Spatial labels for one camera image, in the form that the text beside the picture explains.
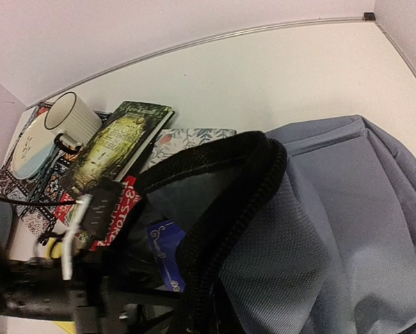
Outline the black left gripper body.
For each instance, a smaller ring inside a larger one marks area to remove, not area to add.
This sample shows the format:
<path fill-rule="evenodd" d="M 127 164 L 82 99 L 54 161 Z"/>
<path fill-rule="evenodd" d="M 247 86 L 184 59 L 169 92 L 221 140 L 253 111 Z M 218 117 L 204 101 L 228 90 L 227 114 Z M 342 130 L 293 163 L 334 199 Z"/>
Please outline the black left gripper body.
<path fill-rule="evenodd" d="M 143 283 L 120 284 L 112 250 L 72 258 L 72 279 L 61 260 L 10 261 L 0 247 L 0 315 L 75 322 L 78 333 L 160 333 L 169 327 L 177 292 Z"/>

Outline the dark blue book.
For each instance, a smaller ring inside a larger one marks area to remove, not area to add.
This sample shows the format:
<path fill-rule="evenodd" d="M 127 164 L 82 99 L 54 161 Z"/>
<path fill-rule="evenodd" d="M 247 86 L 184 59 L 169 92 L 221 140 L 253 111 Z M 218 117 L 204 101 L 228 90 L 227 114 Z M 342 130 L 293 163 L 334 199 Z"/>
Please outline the dark blue book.
<path fill-rule="evenodd" d="M 186 233 L 171 220 L 146 228 L 147 237 L 166 288 L 183 292 L 186 286 L 176 261 L 176 250 Z"/>

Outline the blue grey backpack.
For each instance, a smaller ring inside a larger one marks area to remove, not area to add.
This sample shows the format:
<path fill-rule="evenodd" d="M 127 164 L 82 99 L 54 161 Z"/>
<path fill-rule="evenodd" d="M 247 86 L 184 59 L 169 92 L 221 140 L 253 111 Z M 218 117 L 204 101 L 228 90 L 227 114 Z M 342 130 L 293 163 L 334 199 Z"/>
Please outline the blue grey backpack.
<path fill-rule="evenodd" d="M 189 148 L 135 188 L 185 232 L 170 333 L 416 333 L 416 158 L 365 118 Z"/>

